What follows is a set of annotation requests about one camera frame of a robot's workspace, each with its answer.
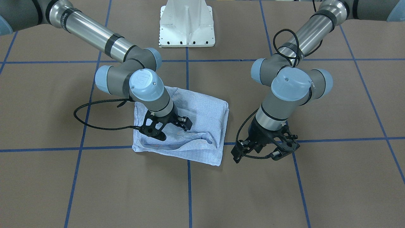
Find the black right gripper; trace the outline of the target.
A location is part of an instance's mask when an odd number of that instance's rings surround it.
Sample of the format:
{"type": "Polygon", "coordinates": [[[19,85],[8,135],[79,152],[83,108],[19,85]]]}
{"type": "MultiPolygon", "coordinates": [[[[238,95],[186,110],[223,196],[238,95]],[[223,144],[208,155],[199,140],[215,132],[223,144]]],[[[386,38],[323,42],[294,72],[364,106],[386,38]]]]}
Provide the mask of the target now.
{"type": "Polygon", "coordinates": [[[169,114],[163,117],[152,115],[152,113],[148,110],[146,112],[143,124],[139,128],[139,132],[147,137],[165,141],[166,135],[163,132],[163,128],[169,123],[182,128],[184,131],[191,130],[193,125],[192,121],[188,117],[178,116],[177,108],[172,108],[169,114]]]}

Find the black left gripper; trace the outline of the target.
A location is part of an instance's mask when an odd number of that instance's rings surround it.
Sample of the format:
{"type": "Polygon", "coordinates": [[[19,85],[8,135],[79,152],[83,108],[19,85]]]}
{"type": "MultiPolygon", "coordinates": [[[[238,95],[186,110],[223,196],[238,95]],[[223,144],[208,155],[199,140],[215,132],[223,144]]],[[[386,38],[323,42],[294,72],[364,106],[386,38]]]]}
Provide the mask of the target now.
{"type": "Polygon", "coordinates": [[[246,140],[237,140],[232,149],[233,160],[236,164],[242,157],[252,159],[269,159],[278,161],[291,153],[295,152],[300,145],[296,141],[297,135],[292,135],[288,125],[282,126],[279,130],[270,131],[259,125],[258,122],[252,122],[248,128],[248,138],[246,140]],[[264,157],[249,155],[253,150],[257,153],[267,146],[274,144],[276,148],[273,152],[264,157]]]}

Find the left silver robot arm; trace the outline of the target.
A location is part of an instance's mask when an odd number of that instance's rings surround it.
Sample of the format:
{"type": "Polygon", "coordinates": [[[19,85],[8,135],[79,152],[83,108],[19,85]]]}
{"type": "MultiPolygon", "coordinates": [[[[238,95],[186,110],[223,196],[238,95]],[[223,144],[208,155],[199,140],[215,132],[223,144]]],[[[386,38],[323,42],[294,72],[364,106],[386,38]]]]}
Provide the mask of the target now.
{"type": "Polygon", "coordinates": [[[236,139],[231,151],[239,163],[243,157],[257,159],[249,153],[274,144],[275,150],[261,159],[282,159],[299,148],[298,136],[290,132],[288,118],[295,109],[327,95],[333,87],[330,73],[324,69],[304,71],[297,66],[314,53],[323,39],[335,27],[349,19],[402,22],[403,0],[323,0],[308,21],[292,34],[287,42],[276,46],[275,54],[257,59],[251,67],[251,77],[271,88],[260,107],[249,118],[252,122],[245,140],[236,139]]]}

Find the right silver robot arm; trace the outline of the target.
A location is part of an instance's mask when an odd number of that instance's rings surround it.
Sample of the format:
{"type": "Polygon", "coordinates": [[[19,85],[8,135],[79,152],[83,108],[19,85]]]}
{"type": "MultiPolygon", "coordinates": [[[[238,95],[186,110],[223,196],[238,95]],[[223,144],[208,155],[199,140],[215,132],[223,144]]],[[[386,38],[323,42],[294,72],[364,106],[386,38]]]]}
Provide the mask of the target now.
{"type": "Polygon", "coordinates": [[[100,66],[95,72],[94,82],[99,90],[117,98],[79,106],[73,113],[79,122],[96,128],[77,116],[82,108],[107,102],[120,102],[120,106],[127,102],[139,102],[146,108],[141,115],[141,125],[124,126],[124,129],[133,129],[160,141],[166,140],[163,130],[168,124],[184,131],[191,130],[192,121],[178,114],[175,103],[156,73],[162,65],[161,54],[156,49],[138,47],[87,16],[69,0],[1,1],[2,36],[38,25],[62,29],[116,62],[116,66],[100,66]]]}

